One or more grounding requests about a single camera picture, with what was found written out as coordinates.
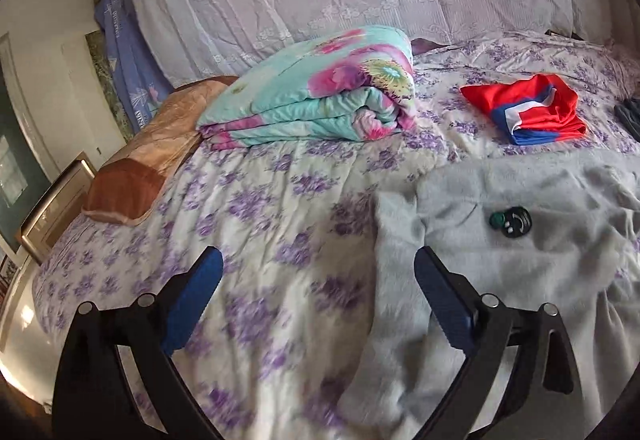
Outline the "purple floral bedspread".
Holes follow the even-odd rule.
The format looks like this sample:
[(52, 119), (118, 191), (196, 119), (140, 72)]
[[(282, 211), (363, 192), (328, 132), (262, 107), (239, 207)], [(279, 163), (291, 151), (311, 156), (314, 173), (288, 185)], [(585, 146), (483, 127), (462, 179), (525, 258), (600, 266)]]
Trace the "purple floral bedspread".
[(639, 57), (618, 45), (501, 33), (414, 61), (416, 127), (368, 143), (294, 141), (214, 152), (179, 168), (152, 215), (135, 227), (77, 218), (37, 274), (36, 316), (61, 348), (73, 315), (156, 293), (207, 246), (224, 278), (175, 364), (230, 439), (383, 439), (337, 407), (370, 327), (373, 196), (471, 158), (521, 159), (461, 94), (467, 84), (556, 74), (579, 97), (587, 135), (560, 152), (638, 153), (614, 118), (639, 90)]

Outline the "folded red blue shorts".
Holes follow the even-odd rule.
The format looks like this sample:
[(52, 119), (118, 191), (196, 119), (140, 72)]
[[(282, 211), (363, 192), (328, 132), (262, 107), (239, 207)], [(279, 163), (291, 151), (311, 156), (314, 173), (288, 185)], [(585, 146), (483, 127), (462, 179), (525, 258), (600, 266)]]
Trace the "folded red blue shorts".
[(575, 140), (587, 133), (577, 114), (578, 94), (556, 74), (535, 74), (511, 84), (463, 85), (460, 91), (512, 145)]

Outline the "wooden framed picture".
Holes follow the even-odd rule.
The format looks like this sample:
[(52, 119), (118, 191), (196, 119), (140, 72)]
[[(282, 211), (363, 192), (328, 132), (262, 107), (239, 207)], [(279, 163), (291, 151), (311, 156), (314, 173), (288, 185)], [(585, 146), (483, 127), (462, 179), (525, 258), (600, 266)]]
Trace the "wooden framed picture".
[(22, 247), (38, 264), (47, 260), (53, 246), (81, 213), (96, 175), (85, 153), (80, 153), (37, 201), (17, 231)]

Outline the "folded turquoise floral quilt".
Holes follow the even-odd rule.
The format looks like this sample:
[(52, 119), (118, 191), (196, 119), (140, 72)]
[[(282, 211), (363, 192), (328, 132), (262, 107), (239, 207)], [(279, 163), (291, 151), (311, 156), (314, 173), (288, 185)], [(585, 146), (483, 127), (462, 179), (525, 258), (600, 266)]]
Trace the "folded turquoise floral quilt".
[(381, 140), (416, 124), (408, 36), (367, 26), (295, 43), (212, 100), (198, 132), (215, 149), (292, 140)]

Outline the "brown orange folded blanket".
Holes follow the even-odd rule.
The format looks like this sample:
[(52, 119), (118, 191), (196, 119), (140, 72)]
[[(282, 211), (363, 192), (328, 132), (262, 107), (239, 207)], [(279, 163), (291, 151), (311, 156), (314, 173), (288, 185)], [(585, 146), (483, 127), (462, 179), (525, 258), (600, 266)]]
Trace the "brown orange folded blanket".
[(149, 218), (171, 178), (202, 141), (198, 118), (235, 81), (218, 76), (169, 94), (152, 121), (96, 172), (82, 213), (126, 226)]

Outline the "grey fleece sweatpants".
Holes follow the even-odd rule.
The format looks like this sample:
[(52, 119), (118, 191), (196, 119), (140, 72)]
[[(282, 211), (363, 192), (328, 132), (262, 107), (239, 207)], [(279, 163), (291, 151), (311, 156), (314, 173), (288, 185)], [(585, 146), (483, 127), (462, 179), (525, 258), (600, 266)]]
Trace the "grey fleece sweatpants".
[(515, 308), (555, 304), (584, 396), (582, 432), (639, 362), (639, 160), (582, 149), (465, 160), (375, 196), (373, 324), (338, 407), (386, 439), (414, 434), (463, 356), (413, 274), (419, 248)]

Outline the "blue patterned pillow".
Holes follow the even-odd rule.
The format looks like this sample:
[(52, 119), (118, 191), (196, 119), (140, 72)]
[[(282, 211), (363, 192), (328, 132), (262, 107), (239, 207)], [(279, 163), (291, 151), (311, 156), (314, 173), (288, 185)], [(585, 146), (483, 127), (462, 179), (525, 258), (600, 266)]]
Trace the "blue patterned pillow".
[(105, 36), (115, 93), (137, 134), (152, 121), (174, 87), (144, 39), (133, 0), (99, 0), (94, 18)]

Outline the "dark blue clothes pile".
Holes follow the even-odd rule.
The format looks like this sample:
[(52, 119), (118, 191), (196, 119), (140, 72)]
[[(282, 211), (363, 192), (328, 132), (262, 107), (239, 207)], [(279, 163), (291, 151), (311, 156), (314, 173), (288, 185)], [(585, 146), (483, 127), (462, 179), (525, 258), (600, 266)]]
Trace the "dark blue clothes pile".
[(623, 128), (640, 142), (640, 102), (638, 98), (627, 98), (614, 107), (614, 115)]

